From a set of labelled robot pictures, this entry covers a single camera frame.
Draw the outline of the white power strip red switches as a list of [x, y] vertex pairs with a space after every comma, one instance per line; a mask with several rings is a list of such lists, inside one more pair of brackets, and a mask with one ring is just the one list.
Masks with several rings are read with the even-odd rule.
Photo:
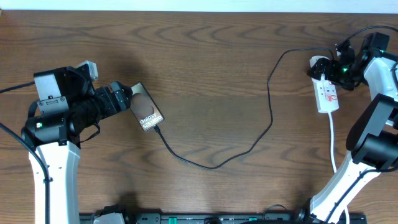
[[339, 109], [336, 88], [331, 81], [321, 78], [312, 79], [317, 110], [319, 113], [328, 114]]

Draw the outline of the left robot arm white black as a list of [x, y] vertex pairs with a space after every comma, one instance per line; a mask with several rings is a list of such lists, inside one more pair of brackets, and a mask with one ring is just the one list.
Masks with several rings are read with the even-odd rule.
[[36, 223], [79, 223], [80, 134], [130, 107], [130, 87], [112, 82], [95, 88], [97, 79], [96, 64], [90, 61], [34, 74], [39, 99], [21, 134], [32, 149]]

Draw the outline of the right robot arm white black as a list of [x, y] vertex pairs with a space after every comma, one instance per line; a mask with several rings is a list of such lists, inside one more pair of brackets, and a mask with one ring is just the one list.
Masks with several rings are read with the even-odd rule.
[[359, 53], [348, 39], [336, 45], [338, 58], [314, 56], [307, 75], [311, 77], [319, 112], [336, 108], [336, 86], [353, 91], [369, 87], [371, 102], [351, 128], [347, 153], [327, 185], [302, 209], [304, 223], [338, 223], [341, 214], [359, 191], [381, 173], [397, 170], [397, 135], [384, 130], [397, 128], [397, 56], [387, 51], [389, 36], [373, 32], [364, 37]]

